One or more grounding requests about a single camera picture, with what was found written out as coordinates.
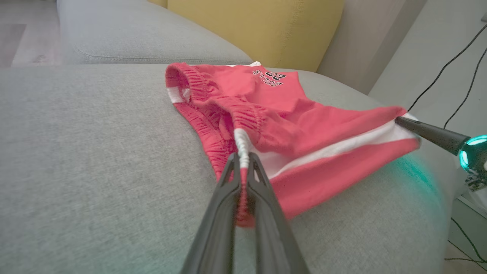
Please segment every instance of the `white wall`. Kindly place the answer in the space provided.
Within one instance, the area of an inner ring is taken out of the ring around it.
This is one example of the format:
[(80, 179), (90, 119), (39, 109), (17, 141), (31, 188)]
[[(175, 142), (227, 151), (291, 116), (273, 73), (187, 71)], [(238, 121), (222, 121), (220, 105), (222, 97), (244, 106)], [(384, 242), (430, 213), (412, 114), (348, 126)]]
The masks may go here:
[[(369, 96), (406, 109), (485, 25), (487, 0), (428, 0)], [(443, 127), (468, 91), (478, 59), (487, 47), (487, 29), (448, 66), (411, 113)], [(487, 134), (487, 56), (470, 96), (447, 129), (470, 136)]]

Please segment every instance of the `sofa cushion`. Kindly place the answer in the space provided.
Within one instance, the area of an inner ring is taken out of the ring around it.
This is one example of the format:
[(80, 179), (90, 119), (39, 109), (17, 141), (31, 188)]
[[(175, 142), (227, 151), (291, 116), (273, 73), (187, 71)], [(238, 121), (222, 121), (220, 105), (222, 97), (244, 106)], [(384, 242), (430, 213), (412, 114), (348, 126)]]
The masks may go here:
[(248, 64), (242, 50), (146, 0), (58, 0), (62, 62)]
[[(215, 175), (167, 96), (165, 69), (0, 70), (0, 273), (179, 272)], [(379, 105), (327, 77), (299, 77), (323, 104)], [(424, 154), (291, 221), (312, 273), (441, 273), (452, 188), (445, 178), (454, 176), (427, 171)], [(255, 256), (253, 231), (237, 229), (234, 273), (254, 273)]]

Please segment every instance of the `folded clothing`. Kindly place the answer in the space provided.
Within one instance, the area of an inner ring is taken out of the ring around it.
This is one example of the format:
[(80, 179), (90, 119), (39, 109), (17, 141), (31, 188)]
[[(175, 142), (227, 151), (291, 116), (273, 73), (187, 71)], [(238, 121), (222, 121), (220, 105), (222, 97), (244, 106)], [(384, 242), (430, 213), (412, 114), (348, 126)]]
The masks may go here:
[(238, 152), (240, 226), (253, 226), (245, 191), (249, 152), (261, 159), (292, 218), (419, 147), (419, 139), (394, 122), (408, 117), (402, 107), (323, 106), (306, 97), (297, 72), (274, 73), (258, 62), (175, 63), (166, 70), (166, 84), (173, 105), (198, 133), (217, 180), (228, 156)]

